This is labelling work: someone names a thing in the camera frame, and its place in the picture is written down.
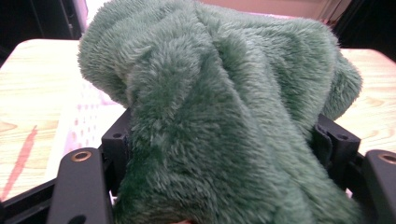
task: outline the metal screw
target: metal screw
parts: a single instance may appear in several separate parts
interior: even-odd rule
[[[388,153],[382,153],[378,155],[379,159],[391,163],[391,164],[395,164],[396,165],[396,157],[393,155],[390,155]]]
[[[92,153],[90,151],[80,151],[72,156],[72,161],[85,161]]]

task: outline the wood grain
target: wood grain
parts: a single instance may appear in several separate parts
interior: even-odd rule
[[[336,122],[361,139],[359,152],[396,152],[396,64],[373,49],[342,49],[360,71],[359,98]]]
[[[1,68],[2,201],[43,182],[59,117],[80,78],[77,53],[77,41],[30,40],[19,44]],[[36,134],[28,139],[34,127]],[[21,173],[13,180],[16,169]]]
[[[359,99],[336,122],[362,139],[361,153],[396,152],[396,64],[371,49],[342,52],[364,83]],[[43,183],[59,119],[82,82],[77,53],[77,41],[30,40],[19,44],[1,68],[1,200]]]

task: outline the black mount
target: black mount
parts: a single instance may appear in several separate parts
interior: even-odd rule
[[[65,155],[57,178],[0,203],[0,223],[110,224],[109,192],[117,196],[131,159],[130,111],[102,137],[99,148]],[[360,203],[363,223],[396,223],[396,154],[358,153],[360,139],[332,120],[319,116],[311,148],[340,189]]]

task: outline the black plastic bracket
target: black plastic bracket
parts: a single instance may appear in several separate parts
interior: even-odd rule
[[[47,223],[110,224],[111,202],[100,150],[81,148],[65,155],[59,167]]]
[[[377,223],[396,223],[396,154],[384,150],[366,153],[362,172],[374,200]]]
[[[116,180],[111,188],[114,196],[117,196],[120,182],[125,176],[126,165],[132,157],[128,142],[130,120],[131,110],[127,109],[102,136],[101,149],[105,158],[114,161]]]
[[[360,143],[359,137],[319,115],[311,148],[329,177],[341,189],[347,188],[344,181],[346,168],[357,156]]]
[[[45,223],[54,183],[55,180],[51,180],[5,201],[0,223]]]

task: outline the fur texture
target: fur texture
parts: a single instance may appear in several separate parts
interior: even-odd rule
[[[114,0],[80,43],[85,78],[132,108],[117,223],[358,223],[307,142],[361,78],[316,21],[189,0]]]

